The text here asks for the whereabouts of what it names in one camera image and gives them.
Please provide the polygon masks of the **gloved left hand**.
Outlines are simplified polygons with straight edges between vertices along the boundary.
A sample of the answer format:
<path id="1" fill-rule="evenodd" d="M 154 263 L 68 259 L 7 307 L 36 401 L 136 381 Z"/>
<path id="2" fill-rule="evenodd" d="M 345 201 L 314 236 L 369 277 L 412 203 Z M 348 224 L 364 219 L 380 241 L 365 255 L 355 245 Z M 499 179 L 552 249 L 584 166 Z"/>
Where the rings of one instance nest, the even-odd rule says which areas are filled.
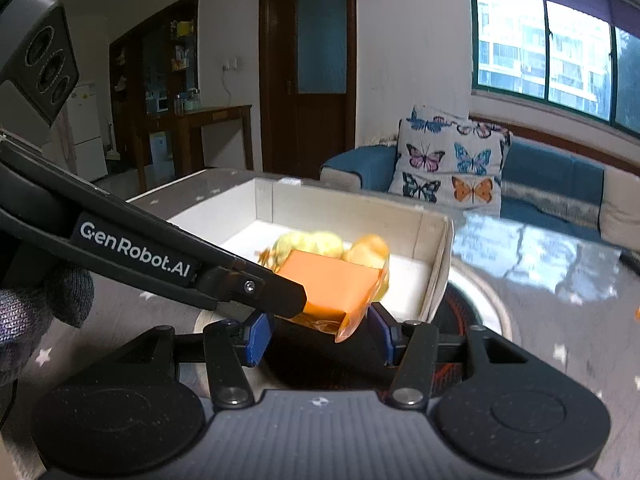
<path id="1" fill-rule="evenodd" d="M 1 233 L 1 383 L 21 373 L 57 320 L 85 323 L 94 299 L 90 273 L 38 246 Z"/>

